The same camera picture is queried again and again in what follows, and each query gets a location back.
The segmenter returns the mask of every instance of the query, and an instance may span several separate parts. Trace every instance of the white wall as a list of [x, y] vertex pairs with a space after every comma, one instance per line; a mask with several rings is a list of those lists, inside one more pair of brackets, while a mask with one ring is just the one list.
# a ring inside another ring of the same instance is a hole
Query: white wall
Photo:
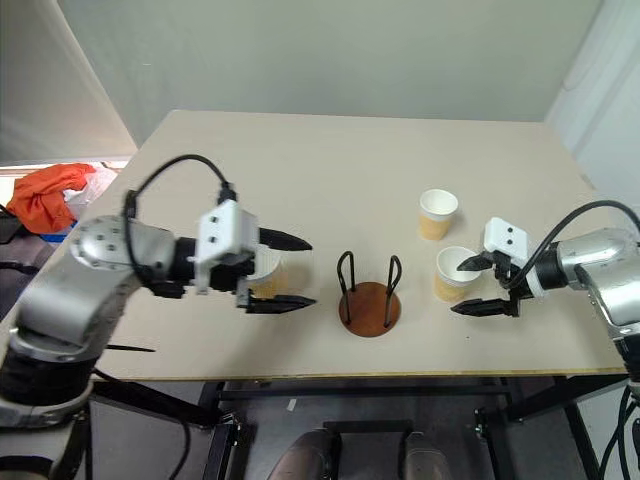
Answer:
[[0, 48], [0, 165], [136, 151], [55, 0], [2, 0]]
[[[640, 2], [605, 0], [547, 122], [599, 196], [620, 200], [640, 213]], [[614, 219], [633, 231], [621, 214]], [[622, 387], [579, 403], [598, 459], [616, 425], [621, 395]], [[627, 459], [637, 480], [640, 472], [629, 430]], [[607, 479], [622, 480], [617, 448], [607, 472]]]
[[599, 0], [60, 0], [138, 144], [174, 108], [542, 120]]

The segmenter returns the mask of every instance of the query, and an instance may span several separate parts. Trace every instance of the black cable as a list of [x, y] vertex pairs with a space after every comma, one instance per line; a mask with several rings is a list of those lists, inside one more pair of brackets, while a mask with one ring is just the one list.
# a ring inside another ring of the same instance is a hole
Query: black cable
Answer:
[[522, 270], [520, 270], [510, 282], [504, 284], [503, 287], [507, 290], [510, 290], [520, 285], [520, 283], [522, 283], [522, 281], [527, 276], [527, 273], [529, 273], [529, 271], [534, 267], [540, 256], [544, 253], [547, 247], [551, 245], [553, 239], [556, 238], [556, 236], [576, 217], [598, 207], [612, 207], [622, 210], [634, 223], [634, 225], [638, 229], [638, 232], [640, 232], [640, 218], [638, 218], [638, 215], [636, 215], [636, 213], [631, 210], [631, 208], [627, 207], [624, 203], [616, 202], [615, 200], [598, 200], [596, 202], [586, 203], [581, 207], [576, 208], [573, 212], [564, 217], [555, 227], [553, 227], [553, 229], [544, 238], [544, 240], [542, 240], [536, 251], [533, 252], [533, 255], [531, 255], [524, 267], [522, 267]]
[[[611, 439], [604, 449], [604, 454], [602, 455], [602, 461], [600, 462], [600, 468], [598, 469], [598, 479], [604, 480], [605, 473], [607, 471], [607, 464], [609, 463], [609, 457], [613, 452], [613, 447], [615, 447], [616, 442], [618, 440], [618, 434], [620, 431], [624, 432], [624, 426], [626, 425], [629, 417], [633, 413], [633, 411], [637, 408], [638, 404], [634, 401], [629, 406], [626, 406], [626, 402], [629, 400], [629, 395], [627, 391], [630, 392], [629, 387], [626, 387], [624, 393], [622, 394], [622, 398], [620, 398], [620, 409], [618, 410], [618, 424], [616, 425], [613, 434], [611, 435]], [[620, 411], [624, 412], [624, 416], [620, 416]]]
[[620, 458], [620, 469], [622, 470], [622, 478], [624, 480], [631, 480], [629, 475], [629, 465], [627, 464], [627, 450], [624, 445], [624, 426], [627, 423], [625, 419], [625, 411], [627, 409], [627, 403], [631, 396], [631, 389], [627, 385], [620, 399], [620, 408], [618, 410], [618, 456]]
[[84, 413], [87, 416], [87, 444], [84, 450], [84, 478], [93, 480], [93, 426], [91, 424], [91, 403], [84, 406]]
[[124, 201], [123, 213], [122, 213], [124, 217], [124, 242], [127, 250], [127, 255], [129, 257], [129, 262], [131, 263], [131, 268], [133, 269], [133, 272], [135, 273], [138, 280], [140, 280], [140, 283], [142, 284], [142, 286], [149, 288], [156, 295], [179, 298], [182, 295], [183, 287], [182, 285], [173, 284], [171, 282], [154, 282], [152, 270], [148, 266], [143, 266], [143, 265], [140, 265], [140, 263], [138, 263], [138, 260], [136, 259], [135, 254], [133, 252], [130, 220], [132, 218], [134, 219], [136, 218], [137, 210], [138, 210], [138, 205], [137, 205], [138, 196], [140, 196], [142, 192], [144, 192], [147, 189], [147, 187], [149, 187], [149, 185], [151, 185], [151, 183], [156, 178], [158, 178], [158, 176], [160, 176], [160, 174], [162, 174], [165, 170], [167, 170], [168, 168], [172, 167], [177, 163], [180, 163], [186, 160], [193, 160], [196, 162], [203, 163], [204, 165], [209, 167], [209, 169], [213, 171], [213, 173], [215, 173], [215, 175], [218, 177], [218, 179], [222, 184], [220, 196], [218, 198], [218, 203], [221, 203], [223, 200], [226, 200], [227, 198], [230, 198], [233, 200], [236, 199], [236, 194], [231, 188], [231, 184], [224, 177], [220, 169], [218, 169], [218, 167], [216, 167], [213, 164], [213, 162], [211, 162], [211, 160], [209, 160], [208, 158], [203, 157], [202, 155], [191, 154], [191, 153], [186, 155], [180, 155], [178, 157], [175, 157], [169, 160], [168, 162], [166, 162], [165, 164], [157, 168], [149, 177], [147, 177], [147, 179], [142, 183], [142, 185], [138, 190], [129, 190], [127, 192], [127, 195]]
[[178, 474], [182, 470], [182, 467], [184, 466], [185, 462], [187, 461], [187, 457], [189, 457], [189, 452], [191, 451], [191, 430], [189, 430], [189, 424], [182, 418], [178, 409], [174, 408], [174, 406], [171, 405], [169, 402], [164, 401], [161, 397], [157, 397], [155, 395], [149, 395], [148, 393], [135, 388], [135, 385], [129, 384], [123, 380], [112, 377], [111, 375], [108, 375], [97, 368], [93, 369], [93, 373], [95, 373], [97, 376], [99, 376], [103, 380], [106, 380], [112, 383], [117, 383], [118, 385], [122, 385], [126, 388], [129, 388], [131, 392], [133, 392], [138, 396], [145, 397], [147, 400], [151, 400], [153, 402], [159, 402], [167, 410], [173, 411], [173, 413], [175, 414], [175, 418], [180, 422], [180, 425], [182, 426], [182, 431], [184, 433], [184, 445], [182, 448], [182, 454], [180, 455], [180, 460], [174, 467], [173, 471], [171, 472], [171, 475], [169, 475], [169, 480], [175, 480], [175, 478], [177, 478]]

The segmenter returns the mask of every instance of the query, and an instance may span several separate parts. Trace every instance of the cup with liquid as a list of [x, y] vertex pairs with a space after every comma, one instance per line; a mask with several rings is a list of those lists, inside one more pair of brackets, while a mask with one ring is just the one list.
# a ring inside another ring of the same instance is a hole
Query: cup with liquid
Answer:
[[471, 284], [480, 277], [481, 272], [461, 272], [458, 265], [469, 257], [475, 256], [473, 250], [465, 247], [447, 247], [441, 250], [436, 259], [434, 290], [445, 302], [459, 302], [469, 291]]
[[445, 236], [458, 210], [456, 196], [441, 189], [427, 190], [420, 195], [420, 233], [428, 240]]

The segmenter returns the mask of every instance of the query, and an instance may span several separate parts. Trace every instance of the tabletop surface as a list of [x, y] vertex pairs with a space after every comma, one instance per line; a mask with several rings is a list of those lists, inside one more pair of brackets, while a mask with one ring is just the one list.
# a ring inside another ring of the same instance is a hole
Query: tabletop surface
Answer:
[[[479, 251], [492, 216], [534, 242], [593, 192], [545, 125], [174, 111], [84, 218], [117, 213], [124, 193], [184, 153], [205, 155], [236, 186], [261, 226], [309, 241], [287, 253], [287, 292], [318, 303], [284, 315], [248, 315], [235, 297], [189, 291], [181, 300], [139, 290], [112, 343], [154, 353], [106, 351], [99, 367], [124, 379], [226, 379], [368, 375], [519, 375], [623, 371], [584, 292], [553, 291], [522, 303], [520, 318], [464, 317], [433, 294], [435, 257], [463, 245]], [[418, 233], [418, 198], [455, 193], [460, 210], [440, 241]], [[195, 236], [214, 206], [218, 181], [185, 163], [141, 197], [139, 218], [176, 236]], [[560, 238], [610, 224], [606, 212], [575, 221]], [[67, 247], [63, 244], [51, 261]], [[398, 324], [377, 338], [349, 333], [338, 317], [338, 257], [355, 255], [356, 282], [386, 282], [402, 261]], [[468, 298], [506, 297], [485, 273]], [[6, 343], [15, 309], [0, 324]]]

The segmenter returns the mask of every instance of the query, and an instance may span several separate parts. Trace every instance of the paper cup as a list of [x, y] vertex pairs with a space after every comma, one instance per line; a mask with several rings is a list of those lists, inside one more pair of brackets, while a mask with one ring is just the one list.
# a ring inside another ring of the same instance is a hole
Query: paper cup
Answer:
[[282, 255], [266, 245], [258, 245], [255, 272], [247, 277], [249, 288], [256, 298], [273, 298], [286, 288]]
[[469, 286], [480, 276], [480, 272], [457, 270], [464, 260], [476, 253], [464, 247], [448, 247], [440, 251], [436, 259], [437, 272], [434, 289], [445, 302], [458, 302], [464, 298]]
[[446, 190], [427, 190], [420, 195], [420, 233], [429, 240], [440, 240], [449, 230], [458, 199]]

